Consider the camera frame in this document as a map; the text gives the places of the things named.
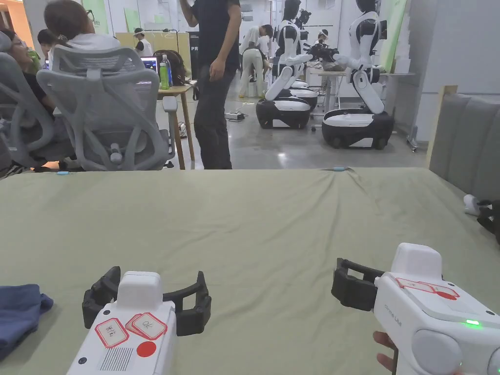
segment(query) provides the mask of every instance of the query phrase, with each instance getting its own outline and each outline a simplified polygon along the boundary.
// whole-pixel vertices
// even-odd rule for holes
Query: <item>black pants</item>
[[[235,73],[226,71],[220,80],[210,82],[208,65],[202,66],[199,72],[199,102],[194,115],[194,131],[206,170],[233,168],[224,104]]]

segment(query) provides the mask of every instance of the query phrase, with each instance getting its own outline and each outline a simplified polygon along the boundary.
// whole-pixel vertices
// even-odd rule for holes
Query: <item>blue cloth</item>
[[[53,304],[36,284],[0,286],[0,361],[37,330],[40,316]]]

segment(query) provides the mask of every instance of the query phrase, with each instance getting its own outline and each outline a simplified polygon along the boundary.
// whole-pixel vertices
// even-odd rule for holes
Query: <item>label sticker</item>
[[[130,337],[127,330],[116,318],[106,320],[95,327],[95,331],[106,348],[114,348]]]
[[[417,289],[419,291],[434,293],[434,289],[430,285],[420,281],[411,281],[399,277],[396,279],[396,281],[401,288],[412,288],[412,289]]]
[[[129,330],[130,332],[132,332],[132,333],[134,333],[134,334],[136,334],[136,335],[138,335],[138,336],[141,336],[142,338],[144,338],[144,339],[146,339],[146,340],[149,340],[149,338],[148,338],[148,337],[146,337],[146,335],[145,335],[145,334],[143,334],[143,333],[142,333],[142,332],[140,332],[139,330],[135,329],[135,328],[134,328],[134,326],[132,325],[132,323],[133,323],[133,322],[135,322],[135,321],[136,321],[136,319],[137,319],[137,318],[139,318],[139,317],[141,317],[142,315],[143,315],[143,314],[135,314],[135,315],[132,317],[132,319],[130,319],[130,320],[128,321],[128,323],[125,325],[125,328],[126,328],[127,330]]]
[[[131,326],[139,331],[142,334],[141,336],[146,336],[149,340],[158,339],[167,332],[168,329],[165,323],[158,320],[150,312],[146,312],[136,318],[131,323]]]
[[[456,291],[446,286],[430,284],[423,281],[411,281],[399,277],[396,278],[396,281],[399,284],[400,288],[417,289],[419,291],[436,294],[447,300],[456,301],[457,298],[460,297],[460,295]]]

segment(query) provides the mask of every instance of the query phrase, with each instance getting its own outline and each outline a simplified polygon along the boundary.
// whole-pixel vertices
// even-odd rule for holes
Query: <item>chair armrest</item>
[[[163,110],[165,112],[177,112],[177,99],[173,96],[163,98]]]

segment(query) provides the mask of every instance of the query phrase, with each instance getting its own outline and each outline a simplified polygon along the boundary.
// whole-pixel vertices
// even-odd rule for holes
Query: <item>white robot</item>
[[[196,295],[183,310],[183,299]],[[178,336],[200,334],[212,299],[202,272],[196,284],[163,294],[160,275],[113,267],[85,292],[83,321],[90,329],[67,375],[168,375]]]
[[[356,0],[356,3],[363,15],[349,29],[350,56],[335,54],[333,58],[347,65],[347,81],[354,86],[366,108],[332,110],[324,115],[321,129],[325,141],[336,149],[373,147],[382,150],[393,132],[394,119],[384,111],[384,103],[372,86],[379,81],[380,71],[373,67],[371,56],[387,30],[387,23],[379,21],[376,0]]]
[[[331,293],[373,311],[397,348],[393,374],[500,373],[500,317],[443,280],[441,255],[430,247],[401,243],[390,272],[339,258]]]
[[[309,121],[311,111],[318,103],[318,93],[307,88],[305,82],[297,82],[304,71],[305,63],[313,58],[301,54],[301,31],[292,22],[299,12],[300,0],[286,0],[283,21],[278,27],[279,77],[271,85],[265,99],[256,105],[257,118],[263,129],[303,129]]]

